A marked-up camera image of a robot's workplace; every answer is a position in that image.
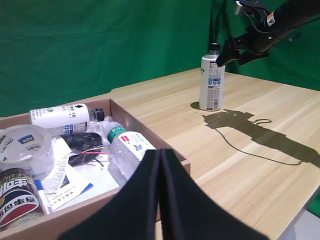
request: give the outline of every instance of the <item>marker pen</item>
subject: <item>marker pen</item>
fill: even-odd
[[[39,197],[42,201],[44,210],[46,214],[52,214],[54,211],[52,210],[52,205],[49,203],[46,194],[45,194],[45,190],[44,187],[42,186],[42,183],[40,180],[34,180],[34,184],[36,186],[36,189],[38,190],[39,193]]]

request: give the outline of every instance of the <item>clear tape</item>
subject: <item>clear tape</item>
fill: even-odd
[[[54,167],[50,133],[37,125],[16,125],[0,132],[0,170],[22,168],[43,180]]]

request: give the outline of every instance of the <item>green backdrop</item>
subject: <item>green backdrop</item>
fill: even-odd
[[[211,0],[2,0],[0,117],[199,67]]]

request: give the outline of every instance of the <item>wooden table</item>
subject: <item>wooden table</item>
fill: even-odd
[[[226,73],[226,110],[208,112],[199,89],[197,68],[89,99],[113,98],[191,161],[216,203],[283,238],[320,185],[320,92]]]

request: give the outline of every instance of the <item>plastic water bottle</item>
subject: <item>plastic water bottle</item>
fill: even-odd
[[[111,144],[110,152],[115,164],[126,180],[134,173],[146,150],[155,150],[141,133],[127,131],[116,121],[103,125],[102,130]]]
[[[201,59],[199,107],[206,111],[216,111],[222,108],[226,66],[217,65],[220,44],[210,43],[208,48],[209,53]]]
[[[92,123],[105,119],[102,108],[90,109],[74,104],[34,109],[29,112],[30,123],[48,129],[51,137],[86,131]]]

